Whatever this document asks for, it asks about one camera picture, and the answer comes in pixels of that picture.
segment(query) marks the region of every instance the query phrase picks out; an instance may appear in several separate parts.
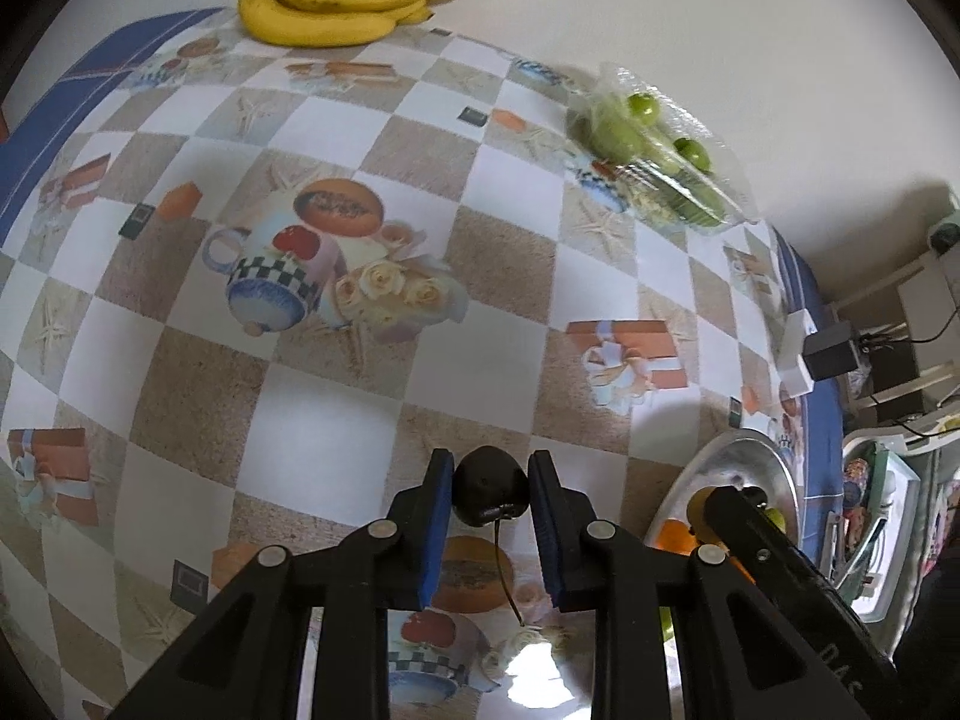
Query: silver plate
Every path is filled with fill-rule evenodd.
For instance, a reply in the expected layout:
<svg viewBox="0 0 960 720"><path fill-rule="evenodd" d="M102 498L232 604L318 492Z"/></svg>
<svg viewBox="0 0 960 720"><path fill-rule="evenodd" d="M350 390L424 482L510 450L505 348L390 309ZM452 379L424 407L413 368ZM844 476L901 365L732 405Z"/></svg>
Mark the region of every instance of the silver plate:
<svg viewBox="0 0 960 720"><path fill-rule="evenodd" d="M797 489L776 445L756 430L731 430L709 442L683 469L656 512L644 543L652 546L668 519L688 522L686 504L697 490L724 485L762 488L768 506L784 513L787 537L800 542Z"/></svg>

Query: metal screw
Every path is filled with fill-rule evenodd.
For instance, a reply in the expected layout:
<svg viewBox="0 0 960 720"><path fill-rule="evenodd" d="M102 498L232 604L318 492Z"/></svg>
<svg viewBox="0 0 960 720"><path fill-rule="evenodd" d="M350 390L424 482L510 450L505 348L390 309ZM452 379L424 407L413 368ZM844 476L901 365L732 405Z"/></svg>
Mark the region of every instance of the metal screw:
<svg viewBox="0 0 960 720"><path fill-rule="evenodd" d="M606 541L607 538L613 538L616 535L616 526L606 519L594 519L587 525L587 534L593 538L599 538L600 541Z"/></svg>
<svg viewBox="0 0 960 720"><path fill-rule="evenodd" d="M720 565L727 559L727 553L716 544L704 544L697 548L697 557L707 565Z"/></svg>
<svg viewBox="0 0 960 720"><path fill-rule="evenodd" d="M397 532L397 524L392 519L378 519L367 526L367 533L374 538L390 538Z"/></svg>
<svg viewBox="0 0 960 720"><path fill-rule="evenodd" d="M283 547L264 547L256 556L256 561L267 568L275 568L287 559L287 551Z"/></svg>

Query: printed red apple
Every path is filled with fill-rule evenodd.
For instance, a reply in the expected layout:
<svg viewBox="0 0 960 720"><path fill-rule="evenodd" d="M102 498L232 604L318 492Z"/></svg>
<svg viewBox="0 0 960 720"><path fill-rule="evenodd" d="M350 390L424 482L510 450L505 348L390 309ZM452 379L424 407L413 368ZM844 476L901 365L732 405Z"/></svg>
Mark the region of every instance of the printed red apple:
<svg viewBox="0 0 960 720"><path fill-rule="evenodd" d="M405 641L414 644L432 644L443 649L457 638L457 626L450 617L438 611L415 611L400 628Z"/></svg>
<svg viewBox="0 0 960 720"><path fill-rule="evenodd" d="M288 251L299 260L312 260L320 251L320 236L313 230L291 224L274 236L274 247Z"/></svg>

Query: clear plastic bag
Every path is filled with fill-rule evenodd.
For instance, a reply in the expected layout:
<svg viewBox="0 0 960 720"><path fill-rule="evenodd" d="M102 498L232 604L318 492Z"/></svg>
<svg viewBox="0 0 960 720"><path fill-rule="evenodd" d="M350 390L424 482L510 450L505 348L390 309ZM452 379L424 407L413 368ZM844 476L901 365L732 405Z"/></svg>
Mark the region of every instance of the clear plastic bag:
<svg viewBox="0 0 960 720"><path fill-rule="evenodd" d="M713 235L760 218L723 141L629 70L601 66L586 124L585 145L611 168L619 194L645 223Z"/></svg>

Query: white wall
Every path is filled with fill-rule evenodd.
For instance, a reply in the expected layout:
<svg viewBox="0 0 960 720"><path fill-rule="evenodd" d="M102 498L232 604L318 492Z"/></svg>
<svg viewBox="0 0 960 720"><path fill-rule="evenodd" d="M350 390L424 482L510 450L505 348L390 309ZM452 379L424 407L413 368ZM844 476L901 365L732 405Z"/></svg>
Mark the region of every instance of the white wall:
<svg viewBox="0 0 960 720"><path fill-rule="evenodd" d="M8 118L114 28L232 1L71 1ZM637 70L725 136L831 293L911 258L923 191L960 187L960 79L903 0L460 0L432 23L547 62Z"/></svg>

